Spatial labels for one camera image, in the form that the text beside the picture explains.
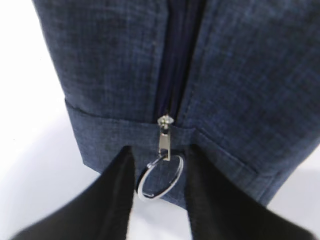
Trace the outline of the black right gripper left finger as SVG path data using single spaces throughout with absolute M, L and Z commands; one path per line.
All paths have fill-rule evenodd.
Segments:
M 125 240 L 134 190 L 135 160 L 125 146 L 79 196 L 12 239 Z

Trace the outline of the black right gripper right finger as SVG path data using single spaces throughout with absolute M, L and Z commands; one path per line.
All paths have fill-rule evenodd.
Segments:
M 186 150 L 185 203 L 194 240 L 315 240 L 230 182 L 195 144 Z

